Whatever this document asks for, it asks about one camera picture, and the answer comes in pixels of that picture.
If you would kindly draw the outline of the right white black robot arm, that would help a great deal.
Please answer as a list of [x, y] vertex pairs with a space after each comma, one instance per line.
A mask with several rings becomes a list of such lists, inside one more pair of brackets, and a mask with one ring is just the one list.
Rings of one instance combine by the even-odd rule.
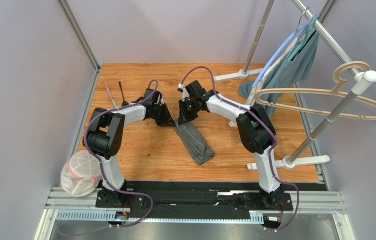
[[281, 183], [277, 180], [274, 149], [276, 130], [265, 109], [260, 105], [248, 106], [232, 101], [214, 90], [206, 91], [196, 80], [188, 85], [180, 84], [178, 124], [185, 125], [205, 111], [220, 115], [236, 123], [241, 143], [253, 154], [259, 174], [259, 187], [270, 205], [283, 196]]

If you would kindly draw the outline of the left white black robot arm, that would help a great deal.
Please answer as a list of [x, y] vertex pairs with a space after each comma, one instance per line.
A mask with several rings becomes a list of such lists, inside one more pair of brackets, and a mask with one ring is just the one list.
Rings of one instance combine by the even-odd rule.
[[125, 190], [118, 153], [123, 143], [124, 128], [132, 123], [152, 119], [158, 127], [175, 127], [161, 92], [148, 88], [139, 101], [115, 109], [96, 108], [86, 127], [83, 145], [97, 158], [105, 191], [134, 195]]

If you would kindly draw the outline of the grey stitched cloth napkin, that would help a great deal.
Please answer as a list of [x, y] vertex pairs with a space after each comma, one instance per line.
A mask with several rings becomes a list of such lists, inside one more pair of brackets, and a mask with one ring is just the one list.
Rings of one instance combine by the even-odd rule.
[[174, 130], [198, 166], [215, 157], [215, 151], [208, 145], [203, 135], [191, 122], [179, 124], [177, 120]]

